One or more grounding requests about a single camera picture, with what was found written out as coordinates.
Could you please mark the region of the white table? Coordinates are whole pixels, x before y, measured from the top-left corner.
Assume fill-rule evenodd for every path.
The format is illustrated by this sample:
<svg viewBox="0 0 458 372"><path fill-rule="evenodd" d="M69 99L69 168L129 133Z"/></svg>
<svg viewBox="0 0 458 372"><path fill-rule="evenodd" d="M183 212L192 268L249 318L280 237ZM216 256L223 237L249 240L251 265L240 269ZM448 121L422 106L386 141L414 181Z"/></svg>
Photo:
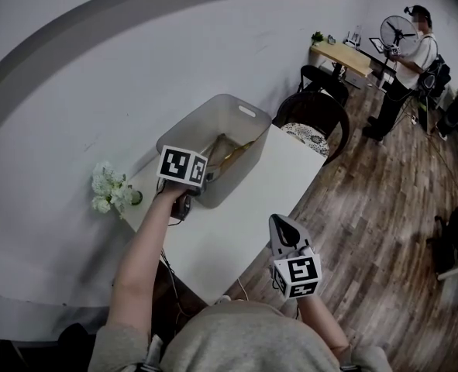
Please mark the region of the white table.
<svg viewBox="0 0 458 372"><path fill-rule="evenodd" d="M269 217L290 215L324 163L324 156L271 126L259 161L218 207L194 203L183 222L171 222L164 252L176 276L213 304L268 243Z"/></svg>

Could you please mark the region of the person's right forearm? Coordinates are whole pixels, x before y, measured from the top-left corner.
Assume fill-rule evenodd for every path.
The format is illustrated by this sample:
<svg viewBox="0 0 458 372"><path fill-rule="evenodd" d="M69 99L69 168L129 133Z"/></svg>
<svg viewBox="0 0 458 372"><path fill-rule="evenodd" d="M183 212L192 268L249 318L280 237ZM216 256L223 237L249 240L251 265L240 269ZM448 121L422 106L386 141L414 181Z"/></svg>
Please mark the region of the person's right forearm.
<svg viewBox="0 0 458 372"><path fill-rule="evenodd" d="M350 343L325 303L316 294L298 298L297 303L303 323L312 328L339 359L350 348Z"/></svg>

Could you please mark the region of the light wooden desk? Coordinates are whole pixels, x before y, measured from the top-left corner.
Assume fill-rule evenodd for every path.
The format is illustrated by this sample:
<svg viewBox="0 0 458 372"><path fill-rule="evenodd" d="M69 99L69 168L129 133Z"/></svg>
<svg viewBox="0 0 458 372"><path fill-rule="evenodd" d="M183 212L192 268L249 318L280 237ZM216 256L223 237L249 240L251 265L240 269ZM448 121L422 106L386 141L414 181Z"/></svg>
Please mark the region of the light wooden desk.
<svg viewBox="0 0 458 372"><path fill-rule="evenodd" d="M310 51L322 55L336 63L332 76L338 78L342 68L351 70L362 78L371 72L370 58L344 43L329 44L322 41L310 47Z"/></svg>

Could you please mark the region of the black folding chair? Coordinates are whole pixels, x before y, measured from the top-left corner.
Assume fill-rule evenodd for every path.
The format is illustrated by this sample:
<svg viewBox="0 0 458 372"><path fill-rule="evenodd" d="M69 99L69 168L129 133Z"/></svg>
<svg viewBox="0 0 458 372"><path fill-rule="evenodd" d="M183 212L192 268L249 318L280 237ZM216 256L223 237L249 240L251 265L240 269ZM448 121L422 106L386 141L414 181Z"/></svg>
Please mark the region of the black folding chair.
<svg viewBox="0 0 458 372"><path fill-rule="evenodd" d="M340 79L312 65L305 65L300 70L299 92L326 91L342 107L346 106L349 97L348 88Z"/></svg>

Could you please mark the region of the white router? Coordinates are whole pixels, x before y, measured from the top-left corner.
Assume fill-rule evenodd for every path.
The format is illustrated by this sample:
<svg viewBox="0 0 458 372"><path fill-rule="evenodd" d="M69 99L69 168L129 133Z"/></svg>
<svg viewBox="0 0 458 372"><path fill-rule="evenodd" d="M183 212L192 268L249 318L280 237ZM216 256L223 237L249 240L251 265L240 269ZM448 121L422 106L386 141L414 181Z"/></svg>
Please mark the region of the white router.
<svg viewBox="0 0 458 372"><path fill-rule="evenodd" d="M348 47L358 50L361 44L361 30L362 26L357 26L352 33L348 32L343 43Z"/></svg>

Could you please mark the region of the person's grey shirt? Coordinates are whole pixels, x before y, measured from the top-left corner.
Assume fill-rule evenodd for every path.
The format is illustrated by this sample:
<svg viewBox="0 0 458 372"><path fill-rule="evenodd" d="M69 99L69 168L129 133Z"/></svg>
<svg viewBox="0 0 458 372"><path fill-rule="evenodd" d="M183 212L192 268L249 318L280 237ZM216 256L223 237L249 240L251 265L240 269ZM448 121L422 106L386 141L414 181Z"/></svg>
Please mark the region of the person's grey shirt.
<svg viewBox="0 0 458 372"><path fill-rule="evenodd" d="M316 331L277 309L227 301L206 308L164 346L126 326L104 326L88 372L392 372L380 347L335 357Z"/></svg>

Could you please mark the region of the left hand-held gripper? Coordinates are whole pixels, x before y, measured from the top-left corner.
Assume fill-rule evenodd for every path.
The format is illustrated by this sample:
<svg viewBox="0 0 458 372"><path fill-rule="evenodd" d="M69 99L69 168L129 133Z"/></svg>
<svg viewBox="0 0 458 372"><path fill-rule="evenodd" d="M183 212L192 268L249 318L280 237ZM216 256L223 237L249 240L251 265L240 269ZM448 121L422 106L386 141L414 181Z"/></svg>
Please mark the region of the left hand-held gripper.
<svg viewBox="0 0 458 372"><path fill-rule="evenodd" d="M192 198L205 190L208 158L192 150L164 145L160 154L157 176L166 183L187 187L173 203L170 217L184 221L191 211Z"/></svg>

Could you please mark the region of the person's left forearm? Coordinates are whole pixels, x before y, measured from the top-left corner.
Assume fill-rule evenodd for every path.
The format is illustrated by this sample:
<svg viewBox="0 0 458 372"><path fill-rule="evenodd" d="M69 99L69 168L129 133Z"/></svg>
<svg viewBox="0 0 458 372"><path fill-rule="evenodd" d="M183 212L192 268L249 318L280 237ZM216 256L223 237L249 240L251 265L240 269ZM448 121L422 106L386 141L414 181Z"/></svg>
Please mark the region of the person's left forearm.
<svg viewBox="0 0 458 372"><path fill-rule="evenodd" d="M154 197L115 275L108 326L132 327L150 336L153 289L171 209L187 189L185 184L168 181Z"/></svg>

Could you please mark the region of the black bag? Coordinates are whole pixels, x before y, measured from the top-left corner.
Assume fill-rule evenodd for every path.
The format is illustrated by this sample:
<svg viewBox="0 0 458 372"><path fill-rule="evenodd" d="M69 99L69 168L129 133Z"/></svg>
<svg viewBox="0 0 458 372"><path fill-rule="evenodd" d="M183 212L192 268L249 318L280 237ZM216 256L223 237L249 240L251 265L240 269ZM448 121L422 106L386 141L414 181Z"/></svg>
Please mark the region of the black bag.
<svg viewBox="0 0 458 372"><path fill-rule="evenodd" d="M0 372L87 372L95 336L68 326L55 342L0 340Z"/></svg>

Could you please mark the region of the grey plastic storage bin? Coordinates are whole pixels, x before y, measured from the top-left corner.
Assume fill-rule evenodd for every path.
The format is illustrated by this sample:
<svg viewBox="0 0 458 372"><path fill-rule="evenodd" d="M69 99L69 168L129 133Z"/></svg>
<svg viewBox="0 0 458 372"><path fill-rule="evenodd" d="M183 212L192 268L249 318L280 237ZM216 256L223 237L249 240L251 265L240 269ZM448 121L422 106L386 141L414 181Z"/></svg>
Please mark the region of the grey plastic storage bin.
<svg viewBox="0 0 458 372"><path fill-rule="evenodd" d="M220 94L175 124L157 141L164 145L192 150L208 158L208 148L218 135L225 133L239 145L255 143L229 165L219 169L207 167L205 190L198 202L206 208L218 207L256 166L263 151L271 124L270 116L255 106L232 95Z"/></svg>

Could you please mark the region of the round dark chair patterned cushion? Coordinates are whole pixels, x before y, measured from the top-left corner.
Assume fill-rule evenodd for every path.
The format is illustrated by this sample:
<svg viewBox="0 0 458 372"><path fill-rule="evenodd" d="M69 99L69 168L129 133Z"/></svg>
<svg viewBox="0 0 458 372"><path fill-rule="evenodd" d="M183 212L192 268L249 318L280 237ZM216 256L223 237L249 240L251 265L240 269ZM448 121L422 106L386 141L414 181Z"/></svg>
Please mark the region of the round dark chair patterned cushion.
<svg viewBox="0 0 458 372"><path fill-rule="evenodd" d="M320 133L327 142L337 126L342 137L324 166L334 161L344 150L350 138L350 120L345 109L330 95L318 91L303 91L286 98L272 122L284 130L288 124L305 126Z"/></svg>

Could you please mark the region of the standing fan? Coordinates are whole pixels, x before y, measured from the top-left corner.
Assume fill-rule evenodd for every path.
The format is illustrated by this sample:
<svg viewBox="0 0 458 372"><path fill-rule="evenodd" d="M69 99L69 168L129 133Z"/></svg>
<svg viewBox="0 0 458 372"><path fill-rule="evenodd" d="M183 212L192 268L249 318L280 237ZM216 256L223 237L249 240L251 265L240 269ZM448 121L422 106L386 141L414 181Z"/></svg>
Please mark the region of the standing fan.
<svg viewBox="0 0 458 372"><path fill-rule="evenodd" d="M406 18L391 15L381 23L381 40L386 50L381 74L385 74L389 60L395 60L398 65L387 89L387 96L397 101L410 95L419 79L421 68L415 62L420 47L418 30Z"/></svg>

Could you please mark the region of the white flowers in vase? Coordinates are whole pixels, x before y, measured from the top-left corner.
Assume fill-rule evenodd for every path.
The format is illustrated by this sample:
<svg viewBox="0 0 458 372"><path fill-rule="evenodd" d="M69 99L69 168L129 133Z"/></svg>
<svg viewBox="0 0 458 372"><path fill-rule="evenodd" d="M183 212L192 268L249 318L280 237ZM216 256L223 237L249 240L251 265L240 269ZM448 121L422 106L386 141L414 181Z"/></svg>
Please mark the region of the white flowers in vase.
<svg viewBox="0 0 458 372"><path fill-rule="evenodd" d="M142 193L127 181L127 176L117 172L108 161L96 164L91 188L94 192L91 207L102 214L115 209L122 217L128 206L139 205L143 200Z"/></svg>

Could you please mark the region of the gold metal hanger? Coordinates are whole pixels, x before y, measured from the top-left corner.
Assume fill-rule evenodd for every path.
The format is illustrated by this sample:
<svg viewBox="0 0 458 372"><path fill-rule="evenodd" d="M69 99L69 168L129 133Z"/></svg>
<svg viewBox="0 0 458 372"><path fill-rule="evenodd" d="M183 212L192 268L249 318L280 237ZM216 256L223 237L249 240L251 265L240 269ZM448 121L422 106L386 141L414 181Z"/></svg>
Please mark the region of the gold metal hanger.
<svg viewBox="0 0 458 372"><path fill-rule="evenodd" d="M254 143L255 140L251 140L239 145L225 133L218 135L215 142L208 148L208 168L219 169L224 165L229 165L231 160L238 158Z"/></svg>

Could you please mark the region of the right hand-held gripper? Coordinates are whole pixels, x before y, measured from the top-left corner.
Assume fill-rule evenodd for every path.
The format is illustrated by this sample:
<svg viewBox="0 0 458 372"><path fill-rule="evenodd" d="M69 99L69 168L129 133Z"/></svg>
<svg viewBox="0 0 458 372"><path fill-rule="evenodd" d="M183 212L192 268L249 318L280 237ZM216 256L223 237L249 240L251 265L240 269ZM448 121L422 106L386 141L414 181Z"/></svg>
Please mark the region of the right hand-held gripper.
<svg viewBox="0 0 458 372"><path fill-rule="evenodd" d="M299 249L286 257L273 260L272 278L284 299L313 295L322 280L321 260L309 246L308 230L295 220L278 214L269 218L270 249L281 255L281 245Z"/></svg>

